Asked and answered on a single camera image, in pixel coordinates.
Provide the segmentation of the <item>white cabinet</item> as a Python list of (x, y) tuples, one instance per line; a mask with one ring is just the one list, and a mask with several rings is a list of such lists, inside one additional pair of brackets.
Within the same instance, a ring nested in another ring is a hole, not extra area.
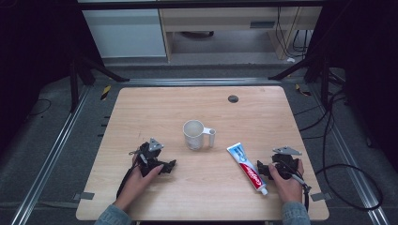
[(84, 10), (83, 14), (102, 58), (166, 55), (156, 9)]

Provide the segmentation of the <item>aluminium cross rail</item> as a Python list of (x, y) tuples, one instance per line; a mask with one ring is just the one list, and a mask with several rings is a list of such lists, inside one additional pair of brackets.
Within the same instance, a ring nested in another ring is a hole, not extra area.
[(185, 78), (185, 79), (130, 79), (123, 85), (134, 87), (156, 86), (247, 86), (247, 85), (278, 85), (279, 81), (268, 78)]

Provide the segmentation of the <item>person's left hand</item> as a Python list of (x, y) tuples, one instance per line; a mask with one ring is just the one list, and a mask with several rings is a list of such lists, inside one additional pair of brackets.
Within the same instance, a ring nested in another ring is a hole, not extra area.
[(128, 212), (132, 204), (145, 192), (150, 183), (158, 176), (162, 165), (153, 168), (146, 176), (142, 176), (140, 168), (136, 165), (136, 157), (132, 158), (132, 170), (124, 187), (114, 201), (114, 205), (124, 212)]

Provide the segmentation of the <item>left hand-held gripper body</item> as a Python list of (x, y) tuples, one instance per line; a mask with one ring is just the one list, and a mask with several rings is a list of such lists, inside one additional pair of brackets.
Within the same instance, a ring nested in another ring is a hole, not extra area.
[(158, 155), (161, 153), (163, 145), (151, 138), (148, 142), (144, 142), (135, 151), (130, 152), (134, 156), (132, 166), (129, 172), (136, 167), (140, 168), (142, 176), (148, 175), (154, 168), (162, 165), (160, 173), (165, 173), (167, 170), (167, 163), (158, 160)]

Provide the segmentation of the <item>yellow black tape strip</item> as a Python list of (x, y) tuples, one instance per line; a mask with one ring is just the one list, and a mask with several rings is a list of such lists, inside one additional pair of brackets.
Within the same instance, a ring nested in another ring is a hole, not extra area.
[(303, 90), (303, 89), (300, 87), (300, 85), (297, 84), (297, 83), (295, 84), (295, 89), (296, 89), (296, 91), (298, 91), (299, 93), (301, 93), (303, 96), (310, 97), (310, 96), (312, 95), (310, 91)]
[(102, 91), (102, 94), (100, 96), (100, 100), (104, 100), (107, 98), (112, 86), (111, 85), (106, 85)]

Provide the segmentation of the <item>black stand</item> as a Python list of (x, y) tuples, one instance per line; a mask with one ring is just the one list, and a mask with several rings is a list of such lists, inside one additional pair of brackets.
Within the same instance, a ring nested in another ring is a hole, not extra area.
[(304, 76), (304, 81), (307, 83), (314, 82), (317, 78), (321, 82), (320, 98), (324, 107), (329, 107), (329, 54), (327, 52), (312, 52), (307, 55), (303, 60), (296, 63), (292, 67), (282, 71), (281, 73), (269, 77), (270, 80), (280, 81), (290, 75), (291, 73), (299, 70), (300, 68), (307, 68)]
[(70, 93), (71, 93), (71, 106), (70, 111), (73, 113), (79, 104), (79, 90), (78, 90), (78, 78), (81, 78), (84, 85), (91, 85), (94, 83), (95, 78), (91, 73), (91, 68), (99, 71), (105, 76), (112, 80), (123, 83), (128, 82), (129, 79), (120, 77), (108, 70), (105, 66), (102, 66), (87, 57), (77, 56), (74, 57), (69, 64), (69, 77), (70, 77)]

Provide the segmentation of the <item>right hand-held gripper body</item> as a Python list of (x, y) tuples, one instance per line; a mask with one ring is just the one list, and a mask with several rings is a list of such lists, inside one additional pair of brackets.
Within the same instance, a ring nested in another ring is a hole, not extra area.
[(300, 156), (301, 153), (289, 146), (274, 148), (274, 155), (271, 157), (274, 167), (277, 169), (281, 178), (287, 180), (293, 175), (301, 178), (299, 172), (299, 160), (294, 156)]

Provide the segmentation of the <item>blue red toothpaste tube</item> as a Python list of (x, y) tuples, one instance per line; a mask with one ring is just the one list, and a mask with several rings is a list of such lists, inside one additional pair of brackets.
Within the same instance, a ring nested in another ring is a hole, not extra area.
[(243, 145), (238, 142), (227, 148), (228, 153), (233, 157), (242, 171), (246, 174), (256, 191), (263, 195), (268, 194), (267, 183), (260, 177), (259, 172), (249, 161), (244, 151)]

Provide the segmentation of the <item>grey tape piece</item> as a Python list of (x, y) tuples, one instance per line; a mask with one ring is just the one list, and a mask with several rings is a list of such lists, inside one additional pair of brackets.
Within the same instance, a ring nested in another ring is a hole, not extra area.
[(75, 193), (73, 196), (74, 201), (79, 201), (79, 200), (92, 200), (95, 196), (95, 193), (92, 192), (80, 192), (80, 193)]
[(311, 198), (314, 202), (327, 201), (327, 200), (331, 199), (331, 195), (329, 193), (319, 192), (319, 193), (312, 194)]

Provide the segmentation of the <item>aluminium floor rail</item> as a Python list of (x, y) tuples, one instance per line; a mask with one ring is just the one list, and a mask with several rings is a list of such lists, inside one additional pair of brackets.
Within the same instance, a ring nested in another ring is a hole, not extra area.
[(42, 164), (38, 175), (29, 189), (28, 193), (23, 198), (23, 201), (19, 204), (19, 207), (11, 220), (11, 225), (25, 225), (29, 219), (31, 213), (33, 212), (38, 199), (59, 159), (63, 148), (69, 138), (69, 135), (79, 117), (88, 94), (90, 93), (92, 87), (85, 86), (81, 94), (78, 95), (78, 103), (76, 108), (69, 114), (66, 122), (64, 123), (61, 131), (59, 132), (53, 147), (46, 157), (44, 163)]
[[(320, 112), (323, 113), (326, 118), (326, 125), (324, 133), (322, 134), (322, 168), (318, 173), (323, 175), (330, 192), (336, 199), (339, 199), (341, 202), (353, 209), (365, 212), (369, 216), (373, 225), (390, 225), (390, 221), (382, 208), (384, 194), (381, 188), (377, 185), (374, 178), (364, 171), (354, 159), (340, 129), (338, 129), (334, 124), (335, 120), (332, 107), (335, 102), (335, 98), (337, 98), (342, 91), (337, 91), (331, 96), (329, 95), (329, 107), (326, 108), (321, 103), (321, 88), (316, 84), (311, 84), (309, 89), (313, 93), (316, 103), (319, 105)], [(332, 138), (336, 146), (336, 151), (343, 161), (342, 163), (331, 163), (330, 165), (327, 163), (327, 137)], [(342, 168), (347, 173), (350, 182), (357, 191), (360, 203), (355, 204), (349, 201), (347, 197), (343, 197), (342, 193), (339, 193), (330, 185), (328, 172), (337, 168)]]

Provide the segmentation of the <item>person's right hand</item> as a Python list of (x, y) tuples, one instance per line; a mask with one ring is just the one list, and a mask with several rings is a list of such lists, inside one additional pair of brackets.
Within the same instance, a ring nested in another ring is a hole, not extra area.
[(302, 203), (303, 190), (300, 182), (294, 178), (283, 179), (274, 165), (268, 165), (269, 172), (278, 189), (282, 203)]

